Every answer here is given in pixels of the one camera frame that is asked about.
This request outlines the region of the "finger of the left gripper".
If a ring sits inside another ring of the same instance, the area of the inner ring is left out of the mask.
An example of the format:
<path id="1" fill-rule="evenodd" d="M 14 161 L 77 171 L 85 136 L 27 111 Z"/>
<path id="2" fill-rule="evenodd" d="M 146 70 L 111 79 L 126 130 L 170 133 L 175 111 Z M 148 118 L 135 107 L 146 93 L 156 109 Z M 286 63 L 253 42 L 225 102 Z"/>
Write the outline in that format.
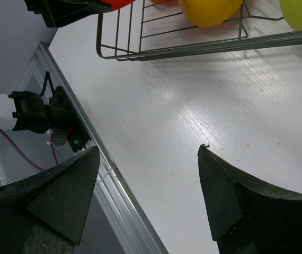
<path id="1" fill-rule="evenodd" d="M 25 0 L 28 11 L 42 16 L 48 28 L 61 28 L 85 17 L 111 11 L 104 1 Z"/>

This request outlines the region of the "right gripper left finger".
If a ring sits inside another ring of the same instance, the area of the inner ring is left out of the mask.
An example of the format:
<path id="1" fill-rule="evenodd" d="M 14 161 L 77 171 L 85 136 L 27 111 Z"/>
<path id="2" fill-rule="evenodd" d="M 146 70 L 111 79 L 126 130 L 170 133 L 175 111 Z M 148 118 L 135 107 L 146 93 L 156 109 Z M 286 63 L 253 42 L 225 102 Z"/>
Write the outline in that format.
<path id="1" fill-rule="evenodd" d="M 0 253 L 73 253 L 81 242 L 99 171 L 93 146 L 0 187 Z"/>

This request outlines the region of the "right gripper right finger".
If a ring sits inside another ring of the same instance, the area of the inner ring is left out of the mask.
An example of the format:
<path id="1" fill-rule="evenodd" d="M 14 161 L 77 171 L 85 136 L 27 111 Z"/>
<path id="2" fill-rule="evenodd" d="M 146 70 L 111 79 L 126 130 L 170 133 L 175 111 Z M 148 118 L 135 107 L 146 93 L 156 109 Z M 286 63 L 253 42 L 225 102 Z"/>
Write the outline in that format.
<path id="1" fill-rule="evenodd" d="M 302 193 L 229 164 L 202 144 L 200 185 L 220 253 L 302 253 Z"/>

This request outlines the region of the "red-orange bowl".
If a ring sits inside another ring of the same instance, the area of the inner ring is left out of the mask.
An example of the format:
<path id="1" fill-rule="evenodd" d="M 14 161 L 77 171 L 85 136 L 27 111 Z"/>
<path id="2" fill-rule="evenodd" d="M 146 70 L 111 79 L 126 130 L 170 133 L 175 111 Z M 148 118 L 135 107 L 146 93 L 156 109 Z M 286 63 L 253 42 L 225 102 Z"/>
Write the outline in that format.
<path id="1" fill-rule="evenodd" d="M 131 3 L 135 0 L 103 0 L 104 3 L 109 4 L 111 6 L 111 11 L 119 10 Z"/>
<path id="2" fill-rule="evenodd" d="M 150 0 L 151 2 L 155 3 L 155 4 L 162 4 L 162 3 L 166 3 L 170 0 Z"/>

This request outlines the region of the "yellow-orange bowl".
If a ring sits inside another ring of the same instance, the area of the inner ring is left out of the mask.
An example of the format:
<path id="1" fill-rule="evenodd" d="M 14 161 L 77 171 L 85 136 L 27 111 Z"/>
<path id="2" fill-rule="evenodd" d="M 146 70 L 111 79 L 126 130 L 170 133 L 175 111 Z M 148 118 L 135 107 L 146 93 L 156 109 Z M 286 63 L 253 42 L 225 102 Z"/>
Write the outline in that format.
<path id="1" fill-rule="evenodd" d="M 183 15 L 193 25 L 207 28 L 232 17 L 243 4 L 242 0 L 182 0 Z"/>

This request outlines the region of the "lime green bowl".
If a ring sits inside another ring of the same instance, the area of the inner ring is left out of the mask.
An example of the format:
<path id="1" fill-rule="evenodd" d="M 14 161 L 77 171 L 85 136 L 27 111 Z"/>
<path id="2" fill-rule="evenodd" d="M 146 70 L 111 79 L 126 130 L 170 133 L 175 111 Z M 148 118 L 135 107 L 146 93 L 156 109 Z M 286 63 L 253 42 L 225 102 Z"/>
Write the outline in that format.
<path id="1" fill-rule="evenodd" d="M 288 25 L 295 31 L 302 30 L 302 0 L 280 0 L 279 3 Z"/>

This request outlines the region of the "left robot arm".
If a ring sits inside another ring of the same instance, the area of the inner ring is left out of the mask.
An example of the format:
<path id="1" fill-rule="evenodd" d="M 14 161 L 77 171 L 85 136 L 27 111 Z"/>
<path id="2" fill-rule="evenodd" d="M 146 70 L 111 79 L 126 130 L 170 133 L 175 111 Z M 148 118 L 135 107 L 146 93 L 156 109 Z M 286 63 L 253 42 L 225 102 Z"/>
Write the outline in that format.
<path id="1" fill-rule="evenodd" d="M 25 1 L 28 11 L 40 14 L 46 25 L 60 28 L 94 14 L 112 11 L 105 1 Z M 46 72 L 42 91 L 0 94 L 0 130 L 68 130 L 73 124 L 70 109 L 58 104 L 50 72 Z"/>

